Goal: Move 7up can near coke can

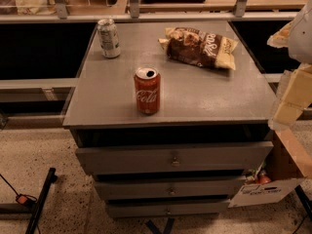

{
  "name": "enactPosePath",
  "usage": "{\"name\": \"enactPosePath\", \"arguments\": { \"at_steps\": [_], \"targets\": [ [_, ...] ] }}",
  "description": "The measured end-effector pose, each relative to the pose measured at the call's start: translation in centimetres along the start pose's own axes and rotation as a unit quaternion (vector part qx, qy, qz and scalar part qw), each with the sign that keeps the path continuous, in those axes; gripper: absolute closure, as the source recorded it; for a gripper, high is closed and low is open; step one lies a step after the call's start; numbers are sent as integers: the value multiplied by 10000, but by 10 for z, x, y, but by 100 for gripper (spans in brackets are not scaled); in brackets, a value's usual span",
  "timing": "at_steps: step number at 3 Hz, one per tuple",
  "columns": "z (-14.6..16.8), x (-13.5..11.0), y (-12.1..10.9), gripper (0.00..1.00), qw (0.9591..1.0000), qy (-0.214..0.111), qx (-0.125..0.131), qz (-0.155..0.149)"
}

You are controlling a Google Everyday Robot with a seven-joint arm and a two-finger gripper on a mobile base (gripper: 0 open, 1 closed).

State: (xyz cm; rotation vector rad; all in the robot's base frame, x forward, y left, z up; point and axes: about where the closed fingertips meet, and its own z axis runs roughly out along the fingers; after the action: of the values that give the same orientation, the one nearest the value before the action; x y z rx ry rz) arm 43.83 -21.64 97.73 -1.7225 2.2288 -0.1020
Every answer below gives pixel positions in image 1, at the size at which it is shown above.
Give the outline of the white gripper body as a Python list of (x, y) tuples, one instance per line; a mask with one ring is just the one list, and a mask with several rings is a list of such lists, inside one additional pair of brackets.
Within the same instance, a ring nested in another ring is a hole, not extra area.
[(312, 0), (307, 2), (292, 21), (289, 56), (302, 63), (312, 63)]

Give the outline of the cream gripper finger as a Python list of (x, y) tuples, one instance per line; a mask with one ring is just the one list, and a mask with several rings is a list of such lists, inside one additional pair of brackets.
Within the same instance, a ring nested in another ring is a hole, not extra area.
[(292, 22), (288, 22), (279, 31), (274, 33), (267, 40), (267, 45), (273, 48), (287, 48)]
[(279, 82), (268, 126), (273, 131), (289, 128), (312, 103), (312, 65), (302, 63), (295, 71), (286, 70)]

